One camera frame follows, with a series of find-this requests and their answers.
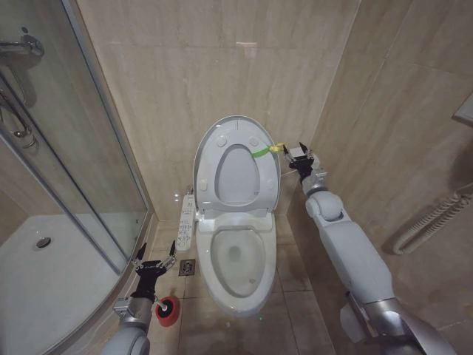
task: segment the toilet lid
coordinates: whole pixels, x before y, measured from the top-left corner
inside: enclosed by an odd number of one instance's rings
[[[261,152],[274,145],[255,120],[229,116],[200,142],[194,160],[196,206],[209,211],[272,211],[279,197],[279,157]]]

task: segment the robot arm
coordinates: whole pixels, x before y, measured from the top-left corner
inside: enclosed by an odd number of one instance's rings
[[[138,251],[132,261],[135,271],[140,277],[137,288],[130,297],[121,297],[113,310],[120,317],[120,328],[105,344],[102,355],[148,355],[149,323],[152,318],[152,306],[156,295],[154,288],[159,276],[164,275],[176,263],[176,243],[171,245],[169,256],[163,260],[142,261],[146,243]],[[156,300],[163,311],[167,306]]]
[[[297,169],[307,196],[307,213],[316,223],[322,244],[349,303],[341,310],[342,326],[352,341],[372,338],[384,354],[454,355],[455,351],[428,323],[403,308],[392,290],[392,276],[361,227],[350,219],[340,197],[325,186],[326,172],[304,145],[284,148],[289,167]]]

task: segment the white shower base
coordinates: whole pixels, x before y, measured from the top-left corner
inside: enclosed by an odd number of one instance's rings
[[[51,237],[43,249],[38,235]],[[64,215],[28,218],[0,248],[0,354],[42,354],[100,305],[119,276]]]

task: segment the green tape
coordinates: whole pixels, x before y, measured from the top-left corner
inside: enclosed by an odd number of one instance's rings
[[[251,153],[251,156],[253,158],[259,158],[259,157],[262,157],[263,155],[265,155],[266,153],[269,152],[269,146],[267,146],[266,148],[264,149],[261,149],[260,151],[258,152],[254,152],[254,153]]]

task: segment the red object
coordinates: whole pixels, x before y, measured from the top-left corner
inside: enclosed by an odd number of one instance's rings
[[[160,305],[156,305],[157,320],[163,327],[170,327],[179,319],[179,300],[176,297],[169,296],[162,298],[160,301],[168,308],[163,311]]]

